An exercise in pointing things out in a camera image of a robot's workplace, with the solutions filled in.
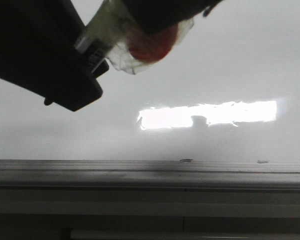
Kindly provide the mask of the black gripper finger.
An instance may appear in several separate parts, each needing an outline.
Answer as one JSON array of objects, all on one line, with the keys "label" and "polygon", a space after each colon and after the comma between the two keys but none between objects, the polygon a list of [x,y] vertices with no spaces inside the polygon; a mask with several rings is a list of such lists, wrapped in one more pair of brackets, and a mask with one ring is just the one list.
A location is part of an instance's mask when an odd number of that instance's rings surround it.
[{"label": "black gripper finger", "polygon": [[159,33],[202,13],[207,17],[220,0],[122,0],[131,23],[129,33]]},{"label": "black gripper finger", "polygon": [[97,70],[75,49],[84,24],[70,0],[0,0],[0,79],[77,111],[103,90]]}]

